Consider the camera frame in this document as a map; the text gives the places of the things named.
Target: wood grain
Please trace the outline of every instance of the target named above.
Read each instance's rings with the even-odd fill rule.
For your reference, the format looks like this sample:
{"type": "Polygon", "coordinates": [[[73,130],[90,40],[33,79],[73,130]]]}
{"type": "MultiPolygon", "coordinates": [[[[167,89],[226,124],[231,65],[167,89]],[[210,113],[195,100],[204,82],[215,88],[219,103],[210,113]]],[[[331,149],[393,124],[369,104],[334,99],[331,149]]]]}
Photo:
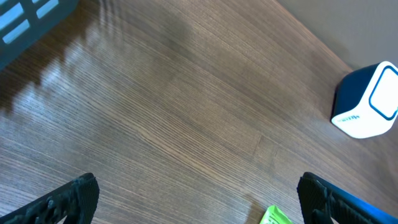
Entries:
{"type": "Polygon", "coordinates": [[[0,73],[0,215],[92,172],[93,223],[301,223],[311,171],[397,216],[398,129],[329,121],[350,71],[273,0],[81,0],[0,73]]]}

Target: bright green item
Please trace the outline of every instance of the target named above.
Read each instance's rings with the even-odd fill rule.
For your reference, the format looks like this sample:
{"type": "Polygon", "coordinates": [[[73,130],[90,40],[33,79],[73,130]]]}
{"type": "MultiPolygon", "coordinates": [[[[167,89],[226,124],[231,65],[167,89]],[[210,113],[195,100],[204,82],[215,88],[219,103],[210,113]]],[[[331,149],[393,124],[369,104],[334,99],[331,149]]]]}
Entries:
{"type": "Polygon", "coordinates": [[[260,224],[293,224],[276,205],[268,207],[260,224]]]}

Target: green package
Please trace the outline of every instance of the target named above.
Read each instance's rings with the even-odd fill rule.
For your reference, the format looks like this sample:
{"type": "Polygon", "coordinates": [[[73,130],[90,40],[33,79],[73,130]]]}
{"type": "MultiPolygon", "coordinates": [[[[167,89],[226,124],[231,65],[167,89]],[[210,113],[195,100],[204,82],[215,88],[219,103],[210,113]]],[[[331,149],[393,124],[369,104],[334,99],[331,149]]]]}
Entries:
{"type": "Polygon", "coordinates": [[[293,224],[276,205],[268,207],[260,224],[293,224]]]}

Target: gray wall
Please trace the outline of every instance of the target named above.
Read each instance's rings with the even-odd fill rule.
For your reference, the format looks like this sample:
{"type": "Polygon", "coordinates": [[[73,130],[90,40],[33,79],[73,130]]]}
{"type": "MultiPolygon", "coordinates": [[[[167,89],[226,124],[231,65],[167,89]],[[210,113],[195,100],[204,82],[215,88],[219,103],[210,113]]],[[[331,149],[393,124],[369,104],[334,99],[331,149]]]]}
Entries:
{"type": "Polygon", "coordinates": [[[398,65],[398,0],[278,0],[352,68],[398,65]]]}

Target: green object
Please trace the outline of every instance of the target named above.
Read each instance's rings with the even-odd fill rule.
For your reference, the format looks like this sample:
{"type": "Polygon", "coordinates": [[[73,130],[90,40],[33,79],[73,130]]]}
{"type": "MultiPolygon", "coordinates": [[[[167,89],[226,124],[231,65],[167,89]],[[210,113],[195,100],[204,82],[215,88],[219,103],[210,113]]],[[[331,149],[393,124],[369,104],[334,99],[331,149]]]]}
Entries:
{"type": "Polygon", "coordinates": [[[260,224],[293,224],[276,205],[268,207],[260,224]]]}

